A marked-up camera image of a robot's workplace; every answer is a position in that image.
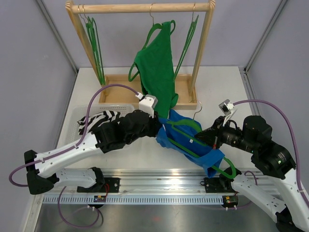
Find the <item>black white striped tank top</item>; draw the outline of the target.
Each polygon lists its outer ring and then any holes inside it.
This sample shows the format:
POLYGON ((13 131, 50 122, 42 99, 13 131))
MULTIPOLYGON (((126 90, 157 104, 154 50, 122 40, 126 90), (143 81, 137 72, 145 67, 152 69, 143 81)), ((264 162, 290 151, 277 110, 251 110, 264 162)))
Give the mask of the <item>black white striped tank top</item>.
MULTIPOLYGON (((104 123, 112 122, 118 119, 121 116, 121 113, 118 111, 110 111, 104 110, 97 114, 88 117, 88 126, 86 129, 86 133, 92 132, 93 129, 101 126, 104 123)), ((79 125, 78 133, 79 135, 83 135, 85 129, 85 119, 86 116, 82 117, 79 121, 77 121, 79 125)))

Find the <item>green tank top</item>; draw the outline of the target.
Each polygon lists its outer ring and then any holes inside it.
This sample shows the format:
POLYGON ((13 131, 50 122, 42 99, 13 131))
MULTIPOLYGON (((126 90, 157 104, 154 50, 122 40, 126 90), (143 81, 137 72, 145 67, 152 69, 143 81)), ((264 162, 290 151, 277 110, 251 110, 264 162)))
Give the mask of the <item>green tank top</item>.
POLYGON ((179 95, 175 91, 174 69, 172 62, 171 35, 175 30, 174 20, 162 23, 151 36, 145 49, 140 50, 134 59, 140 72, 141 87, 144 94, 153 95, 158 102, 155 111, 162 118, 168 118, 179 95))

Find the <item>green hanger of striped top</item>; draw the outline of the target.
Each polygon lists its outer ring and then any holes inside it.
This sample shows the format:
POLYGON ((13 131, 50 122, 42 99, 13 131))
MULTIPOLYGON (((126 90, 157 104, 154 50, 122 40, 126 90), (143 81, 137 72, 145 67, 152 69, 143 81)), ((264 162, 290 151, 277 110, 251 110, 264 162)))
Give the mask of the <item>green hanger of striped top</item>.
POLYGON ((187 36, 186 36, 186 40, 185 40, 185 43, 184 43, 184 46, 183 46, 181 56, 179 58, 178 64, 177 64, 175 72, 174 72, 174 77, 173 77, 174 81, 175 81, 175 79, 176 79, 176 77, 179 73, 179 70, 180 70, 181 65, 183 63, 183 60, 184 60, 184 58, 187 54, 188 48, 191 44, 192 38, 193 38, 194 33, 196 31, 199 16, 197 16, 196 19, 194 19, 195 8, 196 8, 196 3, 194 3, 194 6, 193 6, 191 24, 190 24, 190 27, 189 27, 189 30, 188 30, 188 33, 187 33, 187 36))

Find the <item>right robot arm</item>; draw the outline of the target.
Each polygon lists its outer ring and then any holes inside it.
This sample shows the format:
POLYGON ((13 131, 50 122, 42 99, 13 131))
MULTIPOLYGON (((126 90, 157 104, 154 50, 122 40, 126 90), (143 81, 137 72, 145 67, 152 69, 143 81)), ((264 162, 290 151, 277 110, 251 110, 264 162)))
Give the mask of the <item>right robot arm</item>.
POLYGON ((233 189, 247 197, 272 218, 280 232, 307 232, 309 207, 297 187, 296 163, 286 148, 272 141, 272 127, 261 116, 246 117, 242 128, 233 128, 224 120, 225 117, 218 117, 195 138, 212 148, 227 144, 251 153, 251 162, 269 177, 281 199, 251 183, 244 174, 221 177, 220 188, 223 191, 233 189))

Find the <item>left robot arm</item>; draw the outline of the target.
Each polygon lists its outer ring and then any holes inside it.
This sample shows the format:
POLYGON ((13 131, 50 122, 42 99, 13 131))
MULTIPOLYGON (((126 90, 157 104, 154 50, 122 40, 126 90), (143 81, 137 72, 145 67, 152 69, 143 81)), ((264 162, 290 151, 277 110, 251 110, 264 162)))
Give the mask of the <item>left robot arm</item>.
POLYGON ((68 166, 99 153, 123 149, 142 137, 156 137, 161 126, 157 112, 149 115, 135 110, 94 128, 80 141, 45 153, 25 152, 30 194, 43 194, 54 187, 76 187, 84 193, 105 191, 106 182, 100 168, 77 170, 68 166))

